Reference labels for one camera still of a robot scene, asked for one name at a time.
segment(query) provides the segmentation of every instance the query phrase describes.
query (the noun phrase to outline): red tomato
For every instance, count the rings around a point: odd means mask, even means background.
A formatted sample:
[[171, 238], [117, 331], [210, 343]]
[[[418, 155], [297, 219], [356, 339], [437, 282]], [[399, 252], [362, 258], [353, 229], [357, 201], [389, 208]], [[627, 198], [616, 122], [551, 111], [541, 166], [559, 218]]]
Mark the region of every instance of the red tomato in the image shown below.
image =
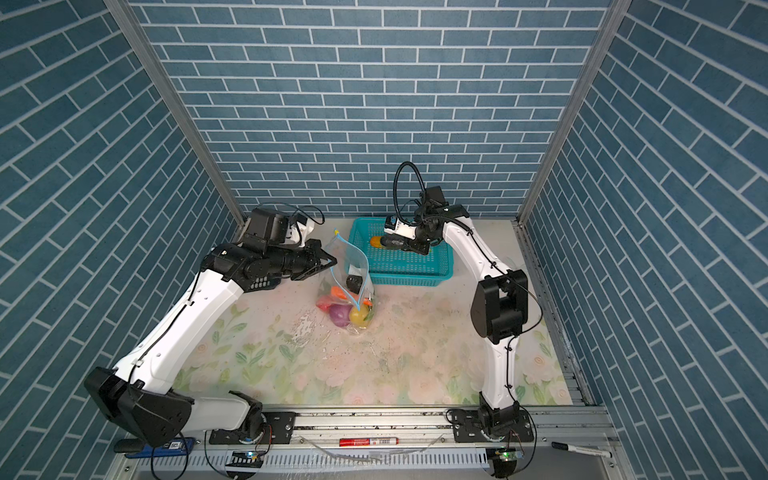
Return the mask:
[[333, 297], [330, 295], [323, 295], [315, 302], [315, 306], [325, 313], [331, 310], [331, 305], [333, 305]]

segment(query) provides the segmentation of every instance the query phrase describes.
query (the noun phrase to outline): black cable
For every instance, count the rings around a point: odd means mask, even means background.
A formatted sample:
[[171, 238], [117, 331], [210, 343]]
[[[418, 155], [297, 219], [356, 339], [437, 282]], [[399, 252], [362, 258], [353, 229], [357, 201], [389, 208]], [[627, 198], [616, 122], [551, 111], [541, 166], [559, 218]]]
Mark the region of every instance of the black cable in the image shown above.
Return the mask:
[[[311, 218], [312, 221], [317, 223], [318, 225], [322, 225], [322, 224], [324, 224], [326, 222], [326, 215], [323, 213], [323, 211], [321, 209], [319, 209], [318, 207], [315, 207], [314, 205], [302, 205], [301, 207], [297, 207], [296, 205], [287, 204], [285, 202], [262, 202], [262, 203], [256, 205], [256, 208], [259, 208], [259, 207], [261, 207], [263, 205], [283, 205], [285, 207], [291, 207], [291, 208], [295, 209], [291, 215], [295, 214], [296, 212], [300, 212], [301, 214], [304, 215], [304, 217]], [[309, 215], [306, 211], [302, 210], [303, 208], [313, 208], [313, 209], [317, 210], [318, 213], [320, 214], [320, 218], [323, 221], [319, 222], [319, 221], [315, 220], [315, 217], [313, 217], [312, 215]]]
[[208, 441], [208, 431], [203, 430], [203, 454], [205, 455], [205, 462], [208, 464], [211, 470], [216, 472], [217, 474], [223, 476], [224, 478], [228, 478], [229, 480], [233, 480], [232, 477], [230, 477], [226, 473], [220, 472], [216, 467], [214, 467], [214, 464], [210, 462], [210, 458], [208, 458], [208, 447], [207, 447], [207, 441]]
[[[184, 457], [184, 468], [181, 469], [181, 473], [174, 478], [174, 480], [179, 480], [179, 478], [182, 477], [185, 473], [187, 473], [187, 466], [190, 464], [190, 449], [187, 447], [187, 437], [185, 437], [181, 432], [179, 432], [179, 436], [181, 437], [181, 441], [184, 443], [184, 451], [187, 453]], [[162, 480], [162, 478], [158, 477], [157, 474], [154, 472], [154, 450], [155, 447], [152, 447], [152, 453], [149, 457], [149, 469], [152, 472], [152, 476], [155, 477], [155, 480]]]
[[521, 406], [520, 409], [522, 409], [522, 411], [525, 412], [525, 414], [528, 416], [528, 421], [531, 422], [531, 426], [533, 427], [533, 452], [531, 452], [531, 458], [528, 459], [528, 463], [523, 465], [523, 468], [520, 468], [515, 473], [522, 472], [523, 470], [528, 468], [531, 462], [533, 462], [533, 458], [536, 456], [536, 445], [538, 444], [538, 429], [536, 429], [536, 422], [533, 421], [533, 417], [531, 416], [531, 413], [528, 411], [528, 409], [526, 409], [524, 406]]
[[400, 222], [410, 227], [416, 227], [419, 225], [418, 222], [406, 222], [406, 219], [402, 217], [402, 214], [400, 213], [400, 205], [397, 202], [397, 180], [400, 178], [400, 172], [402, 172], [402, 169], [405, 167], [411, 167], [413, 172], [416, 174], [416, 178], [419, 180], [419, 186], [422, 189], [422, 193], [426, 194], [426, 186], [424, 185], [424, 179], [422, 178], [421, 172], [419, 172], [419, 169], [414, 165], [413, 162], [405, 161], [402, 162], [399, 167], [397, 167], [397, 171], [395, 172], [395, 180], [392, 181], [392, 200], [395, 204], [395, 216], [397, 217], [397, 220], [400, 220]]

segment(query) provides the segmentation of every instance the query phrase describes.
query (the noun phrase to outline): brick wall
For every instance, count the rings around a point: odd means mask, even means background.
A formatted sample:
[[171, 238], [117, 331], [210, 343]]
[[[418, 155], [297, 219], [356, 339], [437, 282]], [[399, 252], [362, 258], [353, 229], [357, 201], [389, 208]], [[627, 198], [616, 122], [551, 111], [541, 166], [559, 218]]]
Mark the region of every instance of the brick wall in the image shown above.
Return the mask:
[[100, 0], [0, 12], [0, 478], [103, 478], [82, 379], [233, 222]]
[[768, 478], [768, 4], [634, 0], [531, 217], [638, 478]]
[[382, 215], [411, 160], [510, 217], [609, 0], [255, 3], [131, 3], [246, 209]]

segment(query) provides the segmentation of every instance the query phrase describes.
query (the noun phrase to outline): black joint housing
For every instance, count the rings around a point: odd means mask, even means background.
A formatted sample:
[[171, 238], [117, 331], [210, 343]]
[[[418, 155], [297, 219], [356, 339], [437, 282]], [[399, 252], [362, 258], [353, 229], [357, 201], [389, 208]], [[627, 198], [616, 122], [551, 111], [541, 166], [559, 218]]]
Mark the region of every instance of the black joint housing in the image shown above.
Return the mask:
[[478, 282], [469, 310], [475, 331], [494, 345], [522, 333], [528, 321], [528, 278], [522, 270]]

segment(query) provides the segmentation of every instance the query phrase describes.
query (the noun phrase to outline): mounting plate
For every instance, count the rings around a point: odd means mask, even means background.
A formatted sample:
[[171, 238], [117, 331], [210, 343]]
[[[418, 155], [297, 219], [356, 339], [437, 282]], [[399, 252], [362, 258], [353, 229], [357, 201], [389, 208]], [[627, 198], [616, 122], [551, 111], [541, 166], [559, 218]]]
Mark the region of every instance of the mounting plate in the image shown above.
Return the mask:
[[[480, 426], [480, 417], [477, 410], [449, 410], [448, 417], [453, 421], [453, 439], [456, 443], [494, 442], [485, 436]], [[520, 415], [520, 419], [510, 426], [510, 430], [517, 433], [520, 442], [533, 442], [533, 429], [527, 415]], [[518, 436], [512, 436], [510, 443], [517, 442]], [[506, 442], [509, 435], [501, 441]]]
[[[266, 423], [272, 426], [272, 444], [287, 445], [293, 434], [294, 412], [265, 412]], [[210, 445], [247, 445], [240, 441], [240, 436], [231, 430], [213, 430], [208, 438]]]

